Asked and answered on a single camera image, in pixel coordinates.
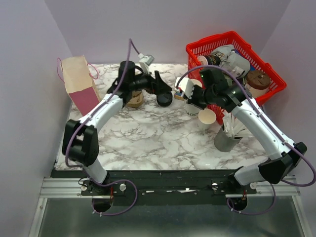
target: brown paper bag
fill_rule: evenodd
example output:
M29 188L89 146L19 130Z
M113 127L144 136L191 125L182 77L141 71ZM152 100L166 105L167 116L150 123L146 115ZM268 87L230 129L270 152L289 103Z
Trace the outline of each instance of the brown paper bag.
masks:
M64 59L62 69L67 93L81 114L88 114L100 102L100 96L85 57Z

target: purple wall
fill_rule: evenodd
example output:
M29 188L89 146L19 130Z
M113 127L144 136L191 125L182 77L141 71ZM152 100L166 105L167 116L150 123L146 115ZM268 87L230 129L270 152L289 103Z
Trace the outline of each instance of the purple wall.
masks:
M123 61L128 38L156 62L186 63L188 43L230 30L260 53L290 0L45 2L72 54L84 54L91 63Z
M0 21L0 233L24 237L70 106L57 57L71 53L42 0L2 0Z
M316 166L316 2L292 0L261 56L287 82L287 89L266 103L267 114L294 141L303 141ZM299 183L312 180L302 161L295 169ZM301 188L305 213L316 236L315 185Z

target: cable connector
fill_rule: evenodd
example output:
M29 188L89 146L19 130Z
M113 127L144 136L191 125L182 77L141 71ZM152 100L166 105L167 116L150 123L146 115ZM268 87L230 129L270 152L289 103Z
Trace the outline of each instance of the cable connector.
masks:
M142 53L138 54L138 57L140 58L139 64L140 67L143 69L145 74L150 74L149 72L149 66L153 63L155 60L152 55L143 55Z

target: gray metal cup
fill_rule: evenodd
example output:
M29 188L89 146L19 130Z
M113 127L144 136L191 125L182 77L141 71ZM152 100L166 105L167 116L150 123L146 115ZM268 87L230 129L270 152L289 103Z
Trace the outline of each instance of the gray metal cup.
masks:
M224 132L224 126L222 126L214 138L214 145L221 152L230 152L234 146L241 141L241 139L242 137L228 137Z

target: white paper cup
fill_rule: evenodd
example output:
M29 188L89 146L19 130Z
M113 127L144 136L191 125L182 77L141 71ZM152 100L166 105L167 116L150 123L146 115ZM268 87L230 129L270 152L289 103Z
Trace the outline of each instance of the white paper cup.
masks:
M206 130L216 121L216 114L210 109L201 110L198 114L197 126Z
M191 79L191 81L195 85L202 87L202 82L200 82L199 80ZM198 113L201 111L201 109L199 109L198 107L195 107L192 104L188 104L187 100L184 102L184 109L186 111L187 116L190 116L190 117L197 117Z

